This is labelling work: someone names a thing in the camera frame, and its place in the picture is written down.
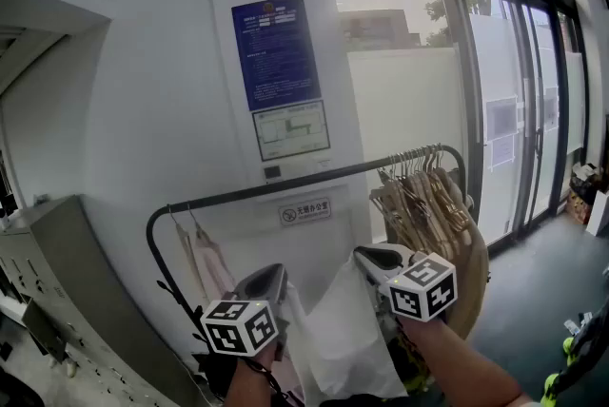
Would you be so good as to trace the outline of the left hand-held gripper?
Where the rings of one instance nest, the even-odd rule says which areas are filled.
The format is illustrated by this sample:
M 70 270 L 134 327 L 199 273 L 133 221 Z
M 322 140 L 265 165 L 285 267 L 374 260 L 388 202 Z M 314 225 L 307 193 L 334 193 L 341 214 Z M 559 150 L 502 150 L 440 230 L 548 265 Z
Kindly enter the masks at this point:
M 217 354 L 253 359 L 276 342 L 275 360 L 282 360 L 289 322 L 282 317 L 288 275 L 274 263 L 241 280 L 234 295 L 212 300 L 200 320 L 209 348 Z

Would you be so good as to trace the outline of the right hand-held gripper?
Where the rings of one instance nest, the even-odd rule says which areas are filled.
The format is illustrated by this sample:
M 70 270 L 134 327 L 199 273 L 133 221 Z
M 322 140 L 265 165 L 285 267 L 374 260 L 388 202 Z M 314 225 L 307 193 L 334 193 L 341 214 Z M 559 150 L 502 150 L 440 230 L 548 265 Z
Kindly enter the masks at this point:
M 456 267 L 436 253 L 404 270 L 403 264 L 409 263 L 413 254 L 401 245 L 358 246 L 354 253 L 366 279 L 382 285 L 380 291 L 397 316 L 429 322 L 458 298 Z

